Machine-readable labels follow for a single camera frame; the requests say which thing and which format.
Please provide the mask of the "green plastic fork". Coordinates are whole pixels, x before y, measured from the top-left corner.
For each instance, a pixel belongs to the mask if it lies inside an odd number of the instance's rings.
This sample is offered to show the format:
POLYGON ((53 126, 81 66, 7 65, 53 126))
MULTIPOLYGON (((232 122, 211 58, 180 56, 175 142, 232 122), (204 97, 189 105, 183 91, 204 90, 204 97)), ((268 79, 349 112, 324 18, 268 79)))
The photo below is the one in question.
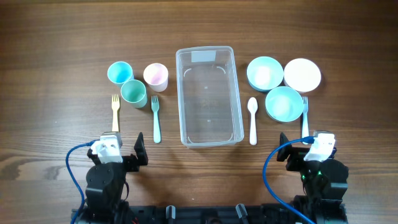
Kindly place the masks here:
POLYGON ((151 98, 151 109, 154 115, 154 132, 153 138, 155 143, 161 142, 161 132, 160 132, 160 124, 159 124, 159 99, 156 95, 151 98))

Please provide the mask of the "green plastic bowl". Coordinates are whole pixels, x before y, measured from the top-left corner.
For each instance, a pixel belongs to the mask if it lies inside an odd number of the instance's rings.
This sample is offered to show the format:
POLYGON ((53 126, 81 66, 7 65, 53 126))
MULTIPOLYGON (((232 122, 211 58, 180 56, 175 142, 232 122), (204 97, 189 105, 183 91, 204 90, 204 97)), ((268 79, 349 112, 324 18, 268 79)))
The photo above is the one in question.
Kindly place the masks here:
POLYGON ((288 123, 298 119, 303 113, 302 96, 287 86, 272 89, 265 99, 267 114, 275 121, 288 123))

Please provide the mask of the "yellow plastic fork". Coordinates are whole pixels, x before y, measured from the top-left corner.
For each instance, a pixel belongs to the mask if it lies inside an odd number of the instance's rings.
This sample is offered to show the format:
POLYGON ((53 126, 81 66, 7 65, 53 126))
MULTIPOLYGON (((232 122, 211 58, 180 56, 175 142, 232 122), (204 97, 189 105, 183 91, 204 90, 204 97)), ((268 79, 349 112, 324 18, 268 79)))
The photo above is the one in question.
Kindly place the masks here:
POLYGON ((119 100, 119 95, 112 95, 111 97, 112 103, 112 111, 113 111, 113 125, 112 125, 112 131, 113 132, 119 132, 119 120, 118 120, 118 114, 119 114, 119 109, 120 109, 120 100, 119 100))

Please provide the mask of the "light blue plastic fork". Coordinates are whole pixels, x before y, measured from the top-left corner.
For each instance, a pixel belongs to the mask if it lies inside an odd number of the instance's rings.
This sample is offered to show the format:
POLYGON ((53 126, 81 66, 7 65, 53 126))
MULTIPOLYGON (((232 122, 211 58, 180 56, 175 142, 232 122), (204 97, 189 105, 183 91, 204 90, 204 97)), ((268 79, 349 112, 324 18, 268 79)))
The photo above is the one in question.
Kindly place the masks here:
POLYGON ((309 136, 308 127, 308 97, 303 96, 303 112, 302 112, 302 138, 309 136))

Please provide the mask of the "green plastic cup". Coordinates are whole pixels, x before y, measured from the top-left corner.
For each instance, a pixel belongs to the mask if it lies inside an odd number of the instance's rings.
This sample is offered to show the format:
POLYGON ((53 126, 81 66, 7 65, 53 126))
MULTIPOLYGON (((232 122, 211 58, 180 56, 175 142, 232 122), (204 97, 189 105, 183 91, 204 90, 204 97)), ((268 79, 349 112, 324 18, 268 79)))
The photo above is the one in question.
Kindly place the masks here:
POLYGON ((129 80, 121 87, 122 98, 135 108, 143 108, 147 104, 145 84, 139 80, 129 80))

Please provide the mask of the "white plastic spoon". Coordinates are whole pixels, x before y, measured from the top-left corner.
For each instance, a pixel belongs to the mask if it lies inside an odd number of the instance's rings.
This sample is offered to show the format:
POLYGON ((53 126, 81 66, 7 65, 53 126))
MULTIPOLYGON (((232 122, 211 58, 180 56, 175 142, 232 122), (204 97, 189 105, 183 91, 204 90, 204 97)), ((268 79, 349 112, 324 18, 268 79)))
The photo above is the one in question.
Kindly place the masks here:
POLYGON ((248 111, 251 116, 250 132, 249 132, 249 143, 251 145, 257 144, 257 132, 256 132, 256 112, 258 109, 258 103, 255 97, 251 97, 248 101, 248 111))

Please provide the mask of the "pink plastic cup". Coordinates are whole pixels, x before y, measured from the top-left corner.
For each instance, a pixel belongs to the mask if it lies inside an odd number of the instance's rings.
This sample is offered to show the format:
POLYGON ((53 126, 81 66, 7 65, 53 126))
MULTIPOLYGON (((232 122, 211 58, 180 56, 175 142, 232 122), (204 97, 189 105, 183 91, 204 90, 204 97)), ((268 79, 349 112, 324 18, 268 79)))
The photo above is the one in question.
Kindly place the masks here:
POLYGON ((167 88, 169 71, 161 63, 152 63, 144 69, 143 77, 152 90, 162 92, 167 88))

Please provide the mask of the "blue plastic cup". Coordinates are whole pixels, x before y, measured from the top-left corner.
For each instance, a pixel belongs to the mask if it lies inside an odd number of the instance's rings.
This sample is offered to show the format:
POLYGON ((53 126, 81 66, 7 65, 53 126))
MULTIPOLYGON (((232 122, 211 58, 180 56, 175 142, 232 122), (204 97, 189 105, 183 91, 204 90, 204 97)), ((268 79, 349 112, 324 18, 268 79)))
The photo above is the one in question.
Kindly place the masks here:
POLYGON ((134 79, 132 67, 123 61, 114 62, 107 71, 108 79, 121 88, 127 81, 134 79))

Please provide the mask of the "pink plastic bowl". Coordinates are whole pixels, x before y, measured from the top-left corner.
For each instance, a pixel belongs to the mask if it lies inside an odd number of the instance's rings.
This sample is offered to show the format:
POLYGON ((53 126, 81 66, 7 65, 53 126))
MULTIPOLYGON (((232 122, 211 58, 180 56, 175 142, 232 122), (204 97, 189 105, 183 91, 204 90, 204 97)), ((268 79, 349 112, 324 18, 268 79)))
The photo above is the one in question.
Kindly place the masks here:
POLYGON ((319 67, 311 60, 296 58, 284 68, 284 84, 299 93, 316 89, 322 80, 319 67))

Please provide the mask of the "blue plastic bowl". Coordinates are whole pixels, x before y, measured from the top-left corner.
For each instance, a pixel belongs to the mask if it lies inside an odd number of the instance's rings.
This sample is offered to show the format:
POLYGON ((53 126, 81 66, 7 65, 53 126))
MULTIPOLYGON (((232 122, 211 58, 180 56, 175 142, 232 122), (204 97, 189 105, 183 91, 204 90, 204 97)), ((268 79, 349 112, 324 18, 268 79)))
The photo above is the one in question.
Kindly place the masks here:
POLYGON ((282 65, 272 57, 257 57, 252 60, 246 75, 249 84, 257 91, 269 91, 282 83, 284 70, 282 65))

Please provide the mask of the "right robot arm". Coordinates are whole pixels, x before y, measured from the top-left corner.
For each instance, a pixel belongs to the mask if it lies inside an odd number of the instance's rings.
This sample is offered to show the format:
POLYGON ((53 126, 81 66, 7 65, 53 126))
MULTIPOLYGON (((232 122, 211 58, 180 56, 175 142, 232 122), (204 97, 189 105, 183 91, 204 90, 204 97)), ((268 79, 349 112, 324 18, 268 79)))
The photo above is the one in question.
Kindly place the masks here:
POLYGON ((343 196, 349 168, 335 159, 337 148, 323 162, 305 161, 308 151, 288 145, 277 154, 277 161, 287 163, 287 171, 301 175, 305 195, 296 195, 292 206, 315 223, 348 223, 343 196))

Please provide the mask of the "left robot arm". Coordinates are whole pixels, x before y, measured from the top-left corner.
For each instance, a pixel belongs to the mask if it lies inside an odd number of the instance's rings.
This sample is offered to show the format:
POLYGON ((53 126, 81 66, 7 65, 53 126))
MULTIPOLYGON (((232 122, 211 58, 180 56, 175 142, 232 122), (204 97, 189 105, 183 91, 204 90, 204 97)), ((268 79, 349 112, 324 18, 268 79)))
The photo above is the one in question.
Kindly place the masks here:
POLYGON ((134 154, 122 156, 119 132, 105 132, 90 144, 87 156, 95 164, 87 173, 86 199, 72 223, 138 223, 138 217, 122 199, 128 188, 126 174, 148 165, 144 137, 139 133, 134 154))

